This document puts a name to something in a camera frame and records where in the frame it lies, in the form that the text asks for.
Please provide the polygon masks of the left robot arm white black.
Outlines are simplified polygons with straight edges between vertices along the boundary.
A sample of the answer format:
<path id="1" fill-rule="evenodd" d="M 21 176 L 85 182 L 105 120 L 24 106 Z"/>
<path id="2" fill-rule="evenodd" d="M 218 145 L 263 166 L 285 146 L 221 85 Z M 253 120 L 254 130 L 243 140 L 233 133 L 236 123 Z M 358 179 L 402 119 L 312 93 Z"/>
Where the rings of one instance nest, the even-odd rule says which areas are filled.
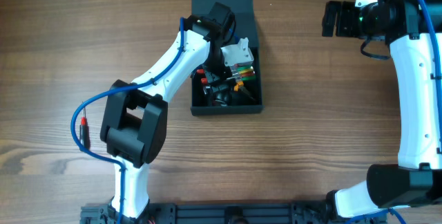
<path id="1" fill-rule="evenodd" d="M 165 141 L 169 102 L 198 67 L 217 80 L 225 76 L 221 48 L 235 28 L 231 9 L 214 3 L 207 15 L 180 20 L 174 43 L 143 75 L 130 84 L 117 80 L 111 86 L 100 139 L 117 161 L 110 207 L 118 223 L 136 223 L 147 209 L 148 168 Z"/>

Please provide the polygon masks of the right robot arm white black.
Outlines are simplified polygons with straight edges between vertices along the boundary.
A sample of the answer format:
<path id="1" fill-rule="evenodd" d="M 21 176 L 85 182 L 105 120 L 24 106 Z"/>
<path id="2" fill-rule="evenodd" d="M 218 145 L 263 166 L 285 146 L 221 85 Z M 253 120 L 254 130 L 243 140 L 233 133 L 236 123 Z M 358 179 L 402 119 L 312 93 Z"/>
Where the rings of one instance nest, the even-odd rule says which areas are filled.
<path id="1" fill-rule="evenodd" d="M 326 37 L 384 41 L 398 80 L 401 144 L 394 165 L 327 196 L 326 217 L 347 223 L 441 203 L 441 0 L 330 1 Z"/>

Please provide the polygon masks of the black orange needle-nose pliers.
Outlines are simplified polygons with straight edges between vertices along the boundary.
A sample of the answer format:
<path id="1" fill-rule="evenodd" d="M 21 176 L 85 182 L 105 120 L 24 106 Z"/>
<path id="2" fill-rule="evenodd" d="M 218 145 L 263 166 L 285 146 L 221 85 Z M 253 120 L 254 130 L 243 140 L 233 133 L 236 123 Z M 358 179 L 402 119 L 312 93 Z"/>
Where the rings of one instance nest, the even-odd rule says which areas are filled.
<path id="1" fill-rule="evenodd" d="M 250 101 L 256 102 L 257 99 L 251 91 L 247 89 L 242 80 L 231 80 L 229 81 L 231 86 L 231 94 L 236 97 L 241 97 L 243 99 L 247 98 Z"/>

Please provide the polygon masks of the black tape measure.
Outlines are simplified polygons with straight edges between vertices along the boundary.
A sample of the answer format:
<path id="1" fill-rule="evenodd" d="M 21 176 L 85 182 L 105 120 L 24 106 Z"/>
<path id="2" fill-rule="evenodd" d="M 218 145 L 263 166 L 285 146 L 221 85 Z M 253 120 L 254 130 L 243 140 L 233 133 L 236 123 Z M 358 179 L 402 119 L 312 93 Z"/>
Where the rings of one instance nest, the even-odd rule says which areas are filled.
<path id="1" fill-rule="evenodd" d="M 212 96 L 213 106 L 229 106 L 231 104 L 232 97 L 229 91 L 218 91 Z"/>

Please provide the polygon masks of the chrome socket wrench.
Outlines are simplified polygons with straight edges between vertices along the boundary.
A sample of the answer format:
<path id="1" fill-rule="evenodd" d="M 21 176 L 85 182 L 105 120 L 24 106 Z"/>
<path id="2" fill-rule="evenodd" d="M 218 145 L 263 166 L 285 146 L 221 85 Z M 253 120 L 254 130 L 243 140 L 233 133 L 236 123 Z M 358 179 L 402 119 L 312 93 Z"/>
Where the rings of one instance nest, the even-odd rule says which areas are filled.
<path id="1" fill-rule="evenodd" d="M 205 96 L 209 96 L 213 93 L 212 87 L 211 86 L 203 86 L 202 87 L 203 93 Z"/>

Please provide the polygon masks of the dark green box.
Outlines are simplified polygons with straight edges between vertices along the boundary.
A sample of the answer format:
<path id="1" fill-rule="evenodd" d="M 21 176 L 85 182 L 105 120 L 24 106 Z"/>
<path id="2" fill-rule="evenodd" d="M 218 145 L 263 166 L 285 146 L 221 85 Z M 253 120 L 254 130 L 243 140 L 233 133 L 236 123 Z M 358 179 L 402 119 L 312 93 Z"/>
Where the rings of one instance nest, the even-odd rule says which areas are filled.
<path id="1" fill-rule="evenodd" d="M 249 39 L 249 48 L 254 58 L 252 66 L 256 72 L 256 79 L 246 82 L 245 85 L 257 102 L 255 104 L 246 103 L 234 106 L 211 106 L 203 93 L 203 86 L 200 81 L 202 76 L 194 73 L 191 76 L 191 113 L 194 116 L 260 113 L 264 109 L 264 105 L 262 103 L 260 72 L 260 42 L 253 11 L 253 0 L 191 0 L 191 13 L 199 16 L 207 15 L 215 3 L 221 3 L 229 7 L 234 13 L 238 25 L 235 29 L 235 36 Z"/>

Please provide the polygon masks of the red handled pruning shears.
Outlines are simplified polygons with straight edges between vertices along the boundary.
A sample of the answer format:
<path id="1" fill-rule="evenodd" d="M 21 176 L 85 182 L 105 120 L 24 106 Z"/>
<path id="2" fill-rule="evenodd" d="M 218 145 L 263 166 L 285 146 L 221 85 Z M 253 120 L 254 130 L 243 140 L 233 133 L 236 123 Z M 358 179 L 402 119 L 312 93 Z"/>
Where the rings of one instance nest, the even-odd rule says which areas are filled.
<path id="1" fill-rule="evenodd" d="M 200 76 L 200 82 L 203 86 L 208 86 L 209 85 L 209 81 L 206 77 L 206 73 L 205 70 L 203 68 L 199 68 L 196 70 L 196 75 Z"/>

